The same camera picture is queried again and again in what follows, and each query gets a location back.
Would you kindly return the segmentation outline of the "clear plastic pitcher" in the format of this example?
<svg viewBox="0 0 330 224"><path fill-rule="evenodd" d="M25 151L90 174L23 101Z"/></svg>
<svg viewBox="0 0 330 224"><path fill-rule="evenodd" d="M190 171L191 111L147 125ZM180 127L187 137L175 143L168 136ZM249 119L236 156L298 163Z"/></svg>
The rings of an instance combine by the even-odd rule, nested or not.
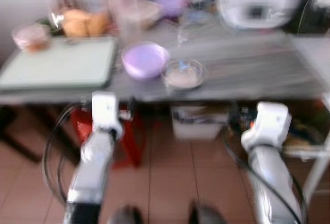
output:
<svg viewBox="0 0 330 224"><path fill-rule="evenodd" d="M138 1L109 0L118 36L125 46L141 40L142 28L138 17Z"/></svg>

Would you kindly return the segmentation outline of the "white plastic storage bin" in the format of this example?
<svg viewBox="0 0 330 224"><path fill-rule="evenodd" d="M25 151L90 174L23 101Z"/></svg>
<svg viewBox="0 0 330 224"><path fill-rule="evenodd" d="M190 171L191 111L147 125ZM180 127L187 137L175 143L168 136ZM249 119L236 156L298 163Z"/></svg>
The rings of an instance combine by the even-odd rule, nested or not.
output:
<svg viewBox="0 0 330 224"><path fill-rule="evenodd" d="M170 112L177 140L214 140L229 121L225 106L171 106Z"/></svg>

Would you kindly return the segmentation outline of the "red plastic stool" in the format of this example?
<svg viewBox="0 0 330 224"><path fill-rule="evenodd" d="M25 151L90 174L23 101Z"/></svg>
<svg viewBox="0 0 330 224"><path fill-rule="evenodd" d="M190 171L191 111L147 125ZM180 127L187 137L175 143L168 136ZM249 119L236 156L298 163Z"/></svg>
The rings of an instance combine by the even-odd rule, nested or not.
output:
<svg viewBox="0 0 330 224"><path fill-rule="evenodd" d="M91 113L77 108L71 113L70 119L79 144L84 144L92 132ZM132 119L124 120L122 124L123 136L114 151L113 169L138 168L142 164L147 144L144 121L138 113L133 113Z"/></svg>

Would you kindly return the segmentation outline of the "grey robot foot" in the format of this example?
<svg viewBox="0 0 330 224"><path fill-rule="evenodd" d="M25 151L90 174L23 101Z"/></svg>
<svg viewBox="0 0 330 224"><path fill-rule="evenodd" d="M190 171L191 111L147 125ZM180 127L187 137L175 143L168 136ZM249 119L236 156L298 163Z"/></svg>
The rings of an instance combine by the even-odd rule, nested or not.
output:
<svg viewBox="0 0 330 224"><path fill-rule="evenodd" d="M214 205L193 200L189 205L188 224L228 224Z"/></svg>
<svg viewBox="0 0 330 224"><path fill-rule="evenodd" d="M141 210L134 205L125 205L118 208L109 217L107 224L144 224Z"/></svg>

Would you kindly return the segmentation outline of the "small pink lidded container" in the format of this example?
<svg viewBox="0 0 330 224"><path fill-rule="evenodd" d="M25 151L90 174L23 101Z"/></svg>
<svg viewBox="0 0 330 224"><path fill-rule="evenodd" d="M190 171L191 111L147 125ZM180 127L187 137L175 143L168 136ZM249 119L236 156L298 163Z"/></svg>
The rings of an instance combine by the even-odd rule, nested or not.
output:
<svg viewBox="0 0 330 224"><path fill-rule="evenodd" d="M51 29L47 25L33 23L12 31L15 45L22 51L33 53L47 49L51 41Z"/></svg>

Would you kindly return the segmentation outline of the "grey right robot foot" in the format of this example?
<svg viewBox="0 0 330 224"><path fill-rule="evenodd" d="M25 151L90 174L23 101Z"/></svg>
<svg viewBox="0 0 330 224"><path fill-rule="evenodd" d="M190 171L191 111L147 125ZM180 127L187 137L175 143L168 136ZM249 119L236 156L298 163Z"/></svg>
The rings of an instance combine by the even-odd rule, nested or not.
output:
<svg viewBox="0 0 330 224"><path fill-rule="evenodd" d="M189 205L188 224L228 224L214 205L193 200Z"/></svg>

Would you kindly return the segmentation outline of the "small steel bowl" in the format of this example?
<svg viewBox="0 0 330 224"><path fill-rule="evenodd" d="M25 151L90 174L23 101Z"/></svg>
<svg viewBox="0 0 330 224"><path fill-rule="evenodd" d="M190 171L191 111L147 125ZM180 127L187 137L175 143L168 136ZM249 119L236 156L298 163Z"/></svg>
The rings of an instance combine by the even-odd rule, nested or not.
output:
<svg viewBox="0 0 330 224"><path fill-rule="evenodd" d="M207 74L207 67L199 61L174 60L165 64L161 80L172 91L188 91L203 85Z"/></svg>

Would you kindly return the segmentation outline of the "clear food container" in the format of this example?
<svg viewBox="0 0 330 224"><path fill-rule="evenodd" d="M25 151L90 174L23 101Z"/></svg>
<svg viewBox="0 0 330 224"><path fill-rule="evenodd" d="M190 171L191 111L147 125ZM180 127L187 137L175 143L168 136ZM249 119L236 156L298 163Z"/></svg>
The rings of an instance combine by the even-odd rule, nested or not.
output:
<svg viewBox="0 0 330 224"><path fill-rule="evenodd" d="M139 22L142 29L150 29L159 19L161 19L162 8L154 2L148 0L139 0L135 20Z"/></svg>

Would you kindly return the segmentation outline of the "pale green cutting board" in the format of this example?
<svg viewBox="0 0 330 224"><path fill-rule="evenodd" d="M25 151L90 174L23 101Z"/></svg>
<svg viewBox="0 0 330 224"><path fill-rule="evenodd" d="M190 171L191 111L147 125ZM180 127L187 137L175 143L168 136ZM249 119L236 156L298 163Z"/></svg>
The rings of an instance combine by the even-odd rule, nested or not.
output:
<svg viewBox="0 0 330 224"><path fill-rule="evenodd" d="M53 38L49 47L27 53L16 50L0 68L0 90L100 88L111 78L117 41L86 38L69 43Z"/></svg>

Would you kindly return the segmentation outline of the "large lilac plastic bowl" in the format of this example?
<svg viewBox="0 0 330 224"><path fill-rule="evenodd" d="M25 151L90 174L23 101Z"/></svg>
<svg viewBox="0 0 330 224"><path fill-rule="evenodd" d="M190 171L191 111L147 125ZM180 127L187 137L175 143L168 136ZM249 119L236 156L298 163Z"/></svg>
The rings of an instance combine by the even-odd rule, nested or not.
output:
<svg viewBox="0 0 330 224"><path fill-rule="evenodd" d="M121 53L124 71L135 80L158 78L170 58L167 49L151 41L133 43Z"/></svg>

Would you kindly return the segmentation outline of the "grey left robot foot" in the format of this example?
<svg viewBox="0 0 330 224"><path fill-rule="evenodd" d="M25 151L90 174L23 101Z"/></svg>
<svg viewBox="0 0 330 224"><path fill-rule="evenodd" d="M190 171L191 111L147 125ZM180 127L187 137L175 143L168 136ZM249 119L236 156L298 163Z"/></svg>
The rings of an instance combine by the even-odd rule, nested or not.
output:
<svg viewBox="0 0 330 224"><path fill-rule="evenodd" d="M141 210L134 205L125 205L118 208L109 217L107 224L144 224Z"/></svg>

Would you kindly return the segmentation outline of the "small purple bowl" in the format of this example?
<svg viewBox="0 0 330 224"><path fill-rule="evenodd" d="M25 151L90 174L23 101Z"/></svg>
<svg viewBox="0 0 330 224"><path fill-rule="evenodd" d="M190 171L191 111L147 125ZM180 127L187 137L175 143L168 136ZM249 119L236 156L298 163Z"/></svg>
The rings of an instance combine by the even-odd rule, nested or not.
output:
<svg viewBox="0 0 330 224"><path fill-rule="evenodd" d="M177 19L188 5L188 0L155 0L163 19Z"/></svg>

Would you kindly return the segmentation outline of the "grey wooden table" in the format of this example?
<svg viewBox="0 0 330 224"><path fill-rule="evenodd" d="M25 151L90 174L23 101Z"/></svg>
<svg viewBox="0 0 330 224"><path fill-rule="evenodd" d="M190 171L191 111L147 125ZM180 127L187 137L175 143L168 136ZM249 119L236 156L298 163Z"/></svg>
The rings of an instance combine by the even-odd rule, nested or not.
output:
<svg viewBox="0 0 330 224"><path fill-rule="evenodd" d="M0 105L58 105L89 101L94 91L109 91L122 101L134 96L138 102L206 102L222 100L309 99L325 91L315 72L292 38L282 32L234 36L221 28L208 28L181 46L175 30L158 28L146 37L164 46L174 59L192 59L205 64L208 74L199 88L177 92L160 80L134 80L116 66L106 86L46 90L0 90Z"/></svg>

